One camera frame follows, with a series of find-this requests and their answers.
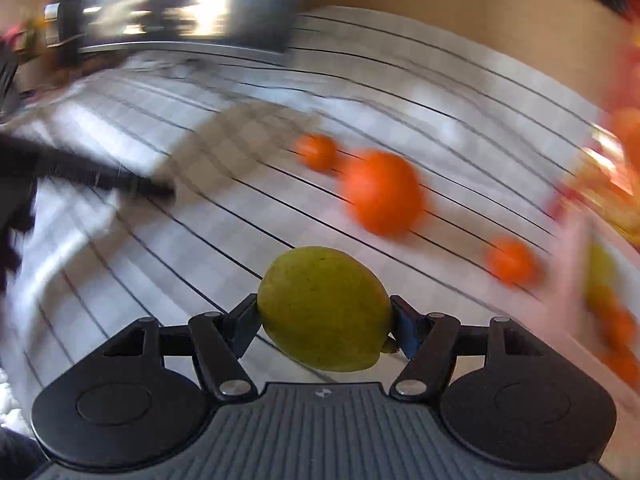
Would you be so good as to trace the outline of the small green guava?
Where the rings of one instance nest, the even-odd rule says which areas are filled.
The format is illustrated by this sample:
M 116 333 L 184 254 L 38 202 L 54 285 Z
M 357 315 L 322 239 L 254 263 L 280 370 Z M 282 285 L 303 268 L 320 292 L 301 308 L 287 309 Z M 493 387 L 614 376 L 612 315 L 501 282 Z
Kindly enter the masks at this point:
M 390 296 L 340 250 L 306 246 L 273 260 L 258 287 L 262 327 L 287 356 L 334 373 L 372 367 L 398 351 Z

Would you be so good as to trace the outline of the large orange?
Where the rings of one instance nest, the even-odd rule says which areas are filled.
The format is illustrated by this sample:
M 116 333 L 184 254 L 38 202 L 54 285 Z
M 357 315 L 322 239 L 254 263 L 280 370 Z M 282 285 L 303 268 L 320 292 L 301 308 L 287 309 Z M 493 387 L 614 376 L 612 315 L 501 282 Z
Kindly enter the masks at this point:
M 405 235 L 420 223 L 426 209 L 416 170 L 389 152 L 367 150 L 349 157 L 340 188 L 355 221 L 377 236 Z

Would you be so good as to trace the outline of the small mandarin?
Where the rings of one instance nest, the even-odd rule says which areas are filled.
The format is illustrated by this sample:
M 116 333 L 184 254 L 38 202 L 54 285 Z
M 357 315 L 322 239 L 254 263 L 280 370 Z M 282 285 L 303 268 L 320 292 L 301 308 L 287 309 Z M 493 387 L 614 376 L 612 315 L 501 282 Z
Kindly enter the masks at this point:
M 325 134 L 305 133 L 295 144 L 296 154 L 309 169 L 327 174 L 338 162 L 338 146 Z

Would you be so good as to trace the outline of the pink gift box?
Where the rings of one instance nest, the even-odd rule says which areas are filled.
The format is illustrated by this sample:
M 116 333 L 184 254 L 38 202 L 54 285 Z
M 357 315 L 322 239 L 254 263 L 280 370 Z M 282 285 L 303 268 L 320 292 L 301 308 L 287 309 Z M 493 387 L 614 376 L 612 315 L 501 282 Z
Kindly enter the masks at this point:
M 613 257 L 615 290 L 586 292 L 589 242 L 595 238 Z M 544 326 L 567 356 L 605 386 L 614 399 L 639 415 L 639 333 L 630 350 L 614 351 L 603 342 L 598 314 L 610 304 L 628 309 L 639 327 L 639 251 L 584 205 L 569 204 L 556 225 L 546 275 Z

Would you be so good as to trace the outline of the checked white tablecloth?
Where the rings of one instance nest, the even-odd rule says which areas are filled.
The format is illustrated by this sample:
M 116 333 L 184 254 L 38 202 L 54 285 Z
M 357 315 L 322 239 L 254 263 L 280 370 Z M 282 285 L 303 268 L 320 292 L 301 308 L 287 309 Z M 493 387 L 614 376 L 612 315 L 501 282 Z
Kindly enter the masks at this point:
M 175 185 L 173 200 L 42 177 L 35 226 L 1 301 L 1 365 L 32 426 L 33 479 L 634 479 L 639 415 L 558 348 L 546 275 L 600 110 L 528 66 L 430 26 L 324 8 L 291 57 L 143 51 L 38 103 L 10 136 Z M 327 174 L 295 151 L 330 136 Z M 418 174 L 405 235 L 363 229 L 341 194 L 349 157 L 378 150 Z M 512 235 L 540 278 L 487 269 Z M 435 402 L 390 387 L 399 349 L 367 370 L 316 370 L 261 327 L 240 364 L 258 397 L 216 403 L 194 368 L 190 318 L 256 294 L 275 258 L 352 256 L 421 314 L 460 323 Z

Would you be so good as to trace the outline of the red snack bag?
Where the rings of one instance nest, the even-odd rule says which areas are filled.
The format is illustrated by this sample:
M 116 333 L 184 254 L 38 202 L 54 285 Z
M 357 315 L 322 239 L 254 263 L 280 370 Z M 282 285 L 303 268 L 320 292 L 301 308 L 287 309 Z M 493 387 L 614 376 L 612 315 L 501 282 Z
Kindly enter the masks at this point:
M 574 174 L 560 182 L 548 203 L 554 220 L 571 202 L 582 203 L 639 246 L 639 0 L 626 0 L 630 32 L 620 49 L 604 112 L 591 125 Z

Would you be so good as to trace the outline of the black monitor on left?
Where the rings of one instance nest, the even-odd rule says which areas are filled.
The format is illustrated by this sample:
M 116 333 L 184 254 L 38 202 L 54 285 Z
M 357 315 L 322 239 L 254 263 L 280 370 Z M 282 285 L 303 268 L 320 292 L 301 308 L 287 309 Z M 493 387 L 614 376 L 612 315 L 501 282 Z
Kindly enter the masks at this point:
M 53 0 L 46 44 L 78 53 L 164 50 L 280 64 L 300 0 Z

